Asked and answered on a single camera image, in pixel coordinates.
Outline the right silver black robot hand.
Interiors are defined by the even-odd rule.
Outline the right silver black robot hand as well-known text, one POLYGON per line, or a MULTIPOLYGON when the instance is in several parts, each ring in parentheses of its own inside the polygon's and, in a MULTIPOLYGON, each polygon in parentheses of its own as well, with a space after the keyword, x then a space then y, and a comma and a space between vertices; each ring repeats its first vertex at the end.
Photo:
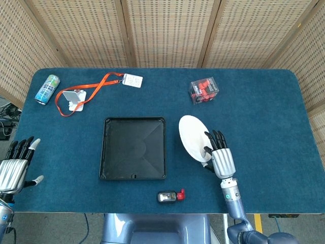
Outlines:
POLYGON ((219 179, 231 178, 235 172, 235 164, 232 153, 228 148, 226 139, 221 131, 212 130, 212 136, 209 132, 204 132, 209 138, 211 146, 204 146, 204 151, 211 156, 212 165, 205 162, 203 167, 214 172, 219 179))

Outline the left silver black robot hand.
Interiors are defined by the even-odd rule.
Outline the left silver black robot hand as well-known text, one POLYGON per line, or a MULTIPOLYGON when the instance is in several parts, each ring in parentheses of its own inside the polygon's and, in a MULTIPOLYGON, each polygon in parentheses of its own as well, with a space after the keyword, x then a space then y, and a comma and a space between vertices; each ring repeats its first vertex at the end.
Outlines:
POLYGON ((1 194, 16 195, 23 188, 33 187, 43 181, 40 175, 34 180, 26 180, 28 168, 40 139, 33 136, 21 141, 13 141, 1 160, 1 194))

